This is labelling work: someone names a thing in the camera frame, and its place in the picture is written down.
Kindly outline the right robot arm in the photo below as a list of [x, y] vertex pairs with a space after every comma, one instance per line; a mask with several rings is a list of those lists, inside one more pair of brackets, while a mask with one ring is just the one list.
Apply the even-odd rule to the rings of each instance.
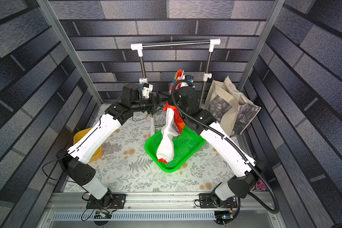
[[171, 105], [177, 108], [186, 126], [211, 144], [232, 169], [232, 178], [212, 191], [216, 203], [234, 196], [243, 199], [252, 194], [258, 180], [266, 181], [262, 176], [263, 163], [243, 152], [222, 130], [216, 118], [199, 107], [198, 93], [190, 82], [180, 80], [173, 85]]

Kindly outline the white cartoon jacket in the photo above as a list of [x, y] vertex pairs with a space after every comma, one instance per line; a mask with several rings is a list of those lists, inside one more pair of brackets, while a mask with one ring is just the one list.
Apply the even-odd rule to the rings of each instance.
[[156, 157], [159, 162], [169, 163], [174, 159], [173, 138], [179, 133], [174, 129], [174, 111], [171, 108], [166, 110], [166, 124], [161, 129], [162, 140], [157, 149]]

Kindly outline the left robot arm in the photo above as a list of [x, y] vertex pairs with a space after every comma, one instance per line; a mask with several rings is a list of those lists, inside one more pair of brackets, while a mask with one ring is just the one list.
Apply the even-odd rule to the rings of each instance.
[[58, 151], [57, 159], [63, 172], [97, 200], [109, 204], [111, 192], [96, 177], [95, 169], [89, 165], [91, 158], [135, 112], [154, 114], [161, 102], [161, 95], [153, 90], [153, 85], [126, 84], [117, 101], [105, 110], [98, 123], [80, 141], [66, 151]]

